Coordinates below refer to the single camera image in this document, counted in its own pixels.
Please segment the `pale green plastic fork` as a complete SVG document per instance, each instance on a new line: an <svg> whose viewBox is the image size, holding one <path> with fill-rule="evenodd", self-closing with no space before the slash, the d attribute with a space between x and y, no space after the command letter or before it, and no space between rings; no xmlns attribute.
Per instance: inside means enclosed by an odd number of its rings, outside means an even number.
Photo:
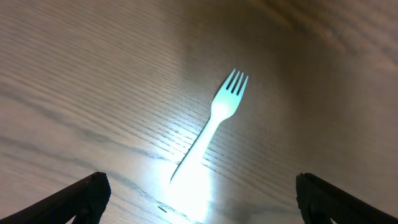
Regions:
<svg viewBox="0 0 398 224"><path fill-rule="evenodd" d="M184 176L186 171L202 159L218 126L235 114L244 95L248 78L249 76L244 72L234 68L225 79L211 103L209 120L177 166L170 178L170 183Z"/></svg>

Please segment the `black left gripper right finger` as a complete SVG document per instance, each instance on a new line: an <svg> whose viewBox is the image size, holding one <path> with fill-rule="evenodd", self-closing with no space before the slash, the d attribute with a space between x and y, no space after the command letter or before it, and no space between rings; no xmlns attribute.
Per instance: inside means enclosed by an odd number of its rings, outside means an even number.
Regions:
<svg viewBox="0 0 398 224"><path fill-rule="evenodd" d="M311 173L296 176L296 192L305 224L397 224L396 217Z"/></svg>

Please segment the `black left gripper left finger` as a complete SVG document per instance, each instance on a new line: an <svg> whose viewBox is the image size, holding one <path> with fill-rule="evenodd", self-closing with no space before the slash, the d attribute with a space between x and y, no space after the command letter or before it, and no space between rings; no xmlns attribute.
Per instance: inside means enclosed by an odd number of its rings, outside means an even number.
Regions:
<svg viewBox="0 0 398 224"><path fill-rule="evenodd" d="M1 219L7 223L98 224L111 196L104 172L95 172L53 195Z"/></svg>

